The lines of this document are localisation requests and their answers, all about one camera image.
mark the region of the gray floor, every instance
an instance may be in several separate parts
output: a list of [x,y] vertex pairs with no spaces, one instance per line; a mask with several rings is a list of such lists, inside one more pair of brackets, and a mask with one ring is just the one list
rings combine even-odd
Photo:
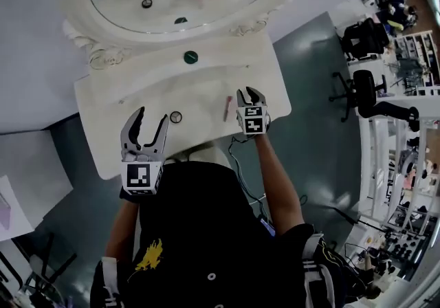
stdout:
[[[328,241],[343,243],[351,228],[328,205],[348,208],[358,200],[360,189],[358,119],[353,114],[348,122],[341,123],[343,102],[328,101],[333,93],[331,73],[341,71],[348,75],[344,55],[327,14],[310,21],[274,47],[292,113],[273,122],[270,139],[298,194],[309,198],[303,207],[306,221],[313,223],[318,231],[324,231]],[[74,190],[44,218],[35,232],[22,236],[21,240],[38,252],[47,233],[54,232],[62,243],[53,251],[55,267],[75,251],[78,258],[57,281],[57,286],[65,295],[74,297],[76,307],[88,307],[94,268],[120,204],[120,180],[99,178],[80,118],[54,128],[52,136]],[[227,149],[229,141],[230,138],[224,138],[219,143]],[[253,142],[234,146],[233,152],[252,192],[262,195]]]

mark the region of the paper sheet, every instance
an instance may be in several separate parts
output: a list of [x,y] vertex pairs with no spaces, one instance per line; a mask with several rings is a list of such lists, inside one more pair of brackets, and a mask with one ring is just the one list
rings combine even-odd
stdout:
[[6,230],[0,223],[0,241],[34,231],[15,197],[8,176],[0,177],[0,193],[10,207],[9,229]]

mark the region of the black office chair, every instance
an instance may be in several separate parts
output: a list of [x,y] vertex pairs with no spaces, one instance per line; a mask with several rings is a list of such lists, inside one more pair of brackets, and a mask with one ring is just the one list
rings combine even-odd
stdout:
[[386,91],[385,76],[382,76],[383,83],[378,86],[374,84],[372,73],[365,69],[355,71],[353,80],[347,80],[347,82],[345,82],[340,72],[334,72],[333,77],[339,77],[345,89],[344,94],[329,98],[331,102],[342,98],[347,99],[345,117],[341,118],[342,122],[346,122],[349,118],[350,109],[357,107],[359,114],[363,118],[370,118],[376,115],[391,116],[392,118],[408,121],[411,130],[414,132],[419,130],[419,112],[416,108],[411,107],[407,109],[389,102],[379,102],[376,104],[376,91],[380,89]]
[[381,23],[374,23],[372,19],[366,19],[362,23],[356,23],[347,27],[344,37],[340,39],[342,50],[348,56],[347,61],[358,59],[368,60],[377,58],[370,53],[383,54],[390,40]]

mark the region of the yellow graphic print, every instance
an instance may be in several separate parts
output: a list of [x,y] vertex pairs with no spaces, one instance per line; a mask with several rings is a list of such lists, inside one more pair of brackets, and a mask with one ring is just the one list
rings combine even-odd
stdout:
[[144,258],[137,264],[136,271],[147,270],[150,265],[151,269],[155,269],[160,263],[160,254],[162,253],[162,240],[159,239],[159,243],[156,245],[156,241],[150,244],[150,247],[146,250]]

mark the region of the white vanity table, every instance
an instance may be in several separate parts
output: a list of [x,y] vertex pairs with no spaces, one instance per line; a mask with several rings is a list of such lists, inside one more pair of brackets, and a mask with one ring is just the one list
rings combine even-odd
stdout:
[[[104,179],[120,174],[120,131],[139,107],[145,107],[141,143],[153,140],[164,114],[182,114],[168,128],[167,157],[239,132],[237,89],[261,91],[272,120],[291,111],[264,29],[270,12],[288,0],[151,0],[150,8],[143,0],[61,1],[74,29],[69,37],[89,54],[90,75],[75,92]],[[188,22],[176,24],[181,17]],[[185,63],[187,51],[197,53],[196,63]]]

